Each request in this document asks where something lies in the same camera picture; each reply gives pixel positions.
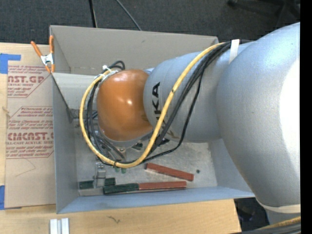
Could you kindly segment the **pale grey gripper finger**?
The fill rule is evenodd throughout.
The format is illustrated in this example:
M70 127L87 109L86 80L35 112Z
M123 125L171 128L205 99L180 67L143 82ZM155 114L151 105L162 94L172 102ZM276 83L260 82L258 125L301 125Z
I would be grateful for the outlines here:
M97 162L95 168L95 186L104 187L106 179L106 169L103 163Z

